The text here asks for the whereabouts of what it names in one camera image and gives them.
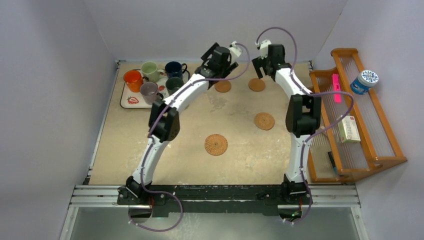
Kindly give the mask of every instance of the small carton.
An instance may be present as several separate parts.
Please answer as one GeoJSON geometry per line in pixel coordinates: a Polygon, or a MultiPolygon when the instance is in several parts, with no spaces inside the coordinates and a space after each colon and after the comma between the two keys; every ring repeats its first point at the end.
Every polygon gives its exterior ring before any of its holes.
{"type": "Polygon", "coordinates": [[[358,143],[361,141],[354,116],[347,115],[337,125],[342,143],[358,143]]]}

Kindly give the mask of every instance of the wooden rack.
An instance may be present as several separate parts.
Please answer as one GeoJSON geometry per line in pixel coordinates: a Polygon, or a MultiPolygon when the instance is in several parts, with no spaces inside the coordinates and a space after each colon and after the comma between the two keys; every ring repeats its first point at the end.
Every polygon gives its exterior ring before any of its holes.
{"type": "MultiPolygon", "coordinates": [[[[339,129],[333,127],[326,135],[316,136],[311,143],[308,168],[313,183],[352,183],[407,161],[390,127],[374,89],[364,95],[354,94],[350,83],[364,70],[356,48],[336,48],[331,51],[336,67],[310,72],[313,92],[333,90],[332,75],[339,74],[341,90],[354,96],[351,116],[356,119],[360,143],[341,143],[339,129]],[[332,152],[335,170],[328,152],[332,152]]],[[[321,125],[330,123],[345,113],[351,99],[345,96],[335,103],[333,95],[322,97],[321,125]]]]}

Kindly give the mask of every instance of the wooden frame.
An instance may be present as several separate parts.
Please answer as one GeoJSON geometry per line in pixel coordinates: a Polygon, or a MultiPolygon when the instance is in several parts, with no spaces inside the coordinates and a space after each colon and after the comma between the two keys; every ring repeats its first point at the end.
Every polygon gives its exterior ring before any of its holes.
{"type": "MultiPolygon", "coordinates": [[[[343,68],[341,58],[352,58],[356,64],[356,67],[359,72],[363,71],[365,68],[361,62],[361,59],[358,55],[358,50],[356,48],[336,48],[331,51],[331,55],[334,58],[334,62],[336,67],[330,70],[315,70],[310,72],[310,78],[313,85],[313,92],[320,93],[326,91],[331,86],[331,76],[335,73],[339,74],[341,89],[345,92],[352,94],[349,84],[349,80],[347,74],[343,68]],[[327,78],[328,82],[320,82],[318,83],[317,78],[327,78]]],[[[356,182],[361,179],[367,178],[371,175],[384,171],[388,168],[396,166],[398,164],[404,163],[407,161],[407,158],[403,155],[402,150],[399,146],[398,141],[396,140],[395,134],[387,120],[387,117],[383,111],[383,108],[380,104],[378,96],[374,89],[369,91],[369,97],[372,101],[372,105],[375,108],[375,111],[378,115],[378,119],[381,122],[381,125],[387,135],[387,139],[390,142],[390,146],[393,150],[394,156],[378,156],[376,150],[374,148],[372,139],[367,130],[366,123],[364,122],[363,116],[361,114],[360,107],[355,102],[353,105],[353,109],[350,112],[352,116],[356,118],[356,124],[358,126],[359,135],[361,138],[361,148],[365,155],[367,168],[343,168],[342,161],[340,158],[340,153],[336,145],[336,140],[331,129],[327,130],[328,141],[334,156],[335,167],[337,168],[337,173],[339,176],[344,177],[333,177],[333,178],[320,178],[317,176],[315,172],[315,165],[313,156],[311,153],[308,155],[308,167],[309,174],[311,176],[311,180],[313,183],[347,183],[347,182],[356,182]]],[[[347,105],[350,105],[351,99],[345,96],[345,101],[347,105]]],[[[324,106],[324,103],[321,104],[321,116],[324,122],[324,125],[327,127],[330,125],[330,121],[328,118],[328,113],[324,106]]]]}

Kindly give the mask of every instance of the container with white lid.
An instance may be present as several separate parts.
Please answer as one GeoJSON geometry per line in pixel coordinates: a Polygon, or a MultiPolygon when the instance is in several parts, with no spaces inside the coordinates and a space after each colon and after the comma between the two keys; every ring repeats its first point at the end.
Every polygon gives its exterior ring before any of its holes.
{"type": "Polygon", "coordinates": [[[374,87],[379,81],[379,76],[371,70],[363,70],[358,77],[350,84],[352,91],[359,95],[368,93],[370,88],[374,87]]]}

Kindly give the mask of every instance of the round woven coaster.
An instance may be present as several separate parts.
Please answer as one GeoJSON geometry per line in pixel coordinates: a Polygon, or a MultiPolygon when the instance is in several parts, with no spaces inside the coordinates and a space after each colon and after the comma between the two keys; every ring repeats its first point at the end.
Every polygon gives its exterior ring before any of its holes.
{"type": "Polygon", "coordinates": [[[219,81],[214,84],[215,89],[220,93],[226,93],[231,89],[231,83],[230,81],[219,81]]]}
{"type": "Polygon", "coordinates": [[[204,149],[213,156],[219,156],[228,148],[227,139],[220,134],[212,134],[204,141],[204,149]]]}
{"type": "Polygon", "coordinates": [[[276,121],[274,120],[273,116],[266,112],[258,113],[254,117],[254,124],[256,125],[256,127],[262,130],[272,129],[275,123],[276,121]]]}
{"type": "Polygon", "coordinates": [[[252,78],[249,81],[248,86],[252,91],[260,92],[260,91],[263,91],[265,89],[265,82],[264,82],[264,80],[259,79],[259,78],[252,78]]]}

